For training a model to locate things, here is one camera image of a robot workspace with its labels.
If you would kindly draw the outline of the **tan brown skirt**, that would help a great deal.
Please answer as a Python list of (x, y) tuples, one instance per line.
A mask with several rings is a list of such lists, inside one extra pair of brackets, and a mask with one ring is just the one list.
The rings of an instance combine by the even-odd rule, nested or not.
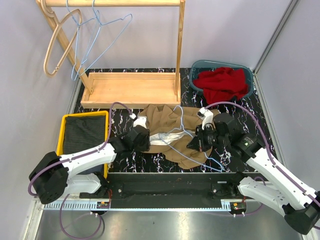
[(195, 136), (196, 126), (202, 124), (196, 107), (180, 107), (150, 104), (139, 117), (146, 118), (150, 147), (148, 154), (161, 153), (182, 169), (191, 169), (204, 164), (212, 149), (199, 152), (187, 148)]

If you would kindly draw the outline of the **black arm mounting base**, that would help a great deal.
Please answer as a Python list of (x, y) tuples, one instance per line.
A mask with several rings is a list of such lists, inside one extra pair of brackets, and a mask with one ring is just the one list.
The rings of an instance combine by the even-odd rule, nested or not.
[(241, 200), (237, 173), (110, 173), (96, 193), (81, 199), (111, 198), (116, 210), (200, 210), (220, 208), (221, 200)]

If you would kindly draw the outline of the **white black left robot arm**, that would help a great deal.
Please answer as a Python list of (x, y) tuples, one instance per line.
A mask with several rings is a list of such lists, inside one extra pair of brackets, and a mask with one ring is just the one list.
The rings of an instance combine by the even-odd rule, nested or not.
[(43, 205), (67, 194), (85, 193), (103, 198), (108, 193), (104, 177), (99, 173), (83, 172), (123, 160), (133, 152), (147, 152), (149, 149), (150, 131), (137, 125), (120, 137), (112, 137), (107, 142), (80, 152), (63, 155), (48, 152), (30, 173), (28, 192), (38, 197)]

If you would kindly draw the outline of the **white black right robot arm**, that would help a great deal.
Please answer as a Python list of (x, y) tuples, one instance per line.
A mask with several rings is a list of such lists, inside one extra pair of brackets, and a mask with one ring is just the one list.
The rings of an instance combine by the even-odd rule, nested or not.
[(320, 193), (299, 180), (271, 153), (257, 137), (242, 131), (236, 119), (228, 113), (213, 114), (200, 109), (202, 123), (187, 148), (205, 152), (225, 146), (238, 160), (257, 170), (274, 186), (258, 183), (248, 175), (237, 172), (227, 185), (232, 198), (252, 198), (279, 213), (296, 232), (307, 235), (320, 219)]

